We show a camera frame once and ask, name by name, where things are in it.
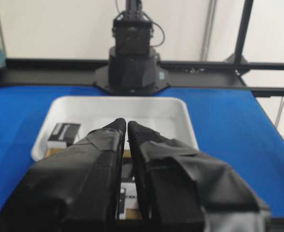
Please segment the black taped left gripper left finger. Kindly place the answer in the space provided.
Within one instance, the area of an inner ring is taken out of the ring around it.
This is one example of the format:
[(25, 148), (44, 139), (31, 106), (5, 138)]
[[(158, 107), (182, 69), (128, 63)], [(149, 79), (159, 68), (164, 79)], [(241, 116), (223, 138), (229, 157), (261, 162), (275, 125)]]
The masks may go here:
[(114, 222), (126, 121), (34, 163), (0, 211), (2, 232), (105, 232)]

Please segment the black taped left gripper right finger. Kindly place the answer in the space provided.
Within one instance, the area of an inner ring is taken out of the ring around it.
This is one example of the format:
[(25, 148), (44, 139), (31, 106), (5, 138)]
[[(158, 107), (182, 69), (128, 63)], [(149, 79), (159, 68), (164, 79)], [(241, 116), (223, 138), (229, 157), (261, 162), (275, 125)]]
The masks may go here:
[(270, 208), (226, 162), (128, 123), (139, 208), (159, 232), (265, 232)]

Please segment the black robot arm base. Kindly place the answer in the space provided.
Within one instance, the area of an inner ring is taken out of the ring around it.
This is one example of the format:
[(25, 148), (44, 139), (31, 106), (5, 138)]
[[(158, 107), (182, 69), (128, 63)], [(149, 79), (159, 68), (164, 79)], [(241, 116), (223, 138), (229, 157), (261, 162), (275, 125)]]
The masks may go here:
[(109, 84), (119, 89), (142, 89), (155, 83), (156, 51), (150, 45), (153, 22), (144, 19), (142, 2), (127, 0), (113, 20), (115, 46), (109, 51)]

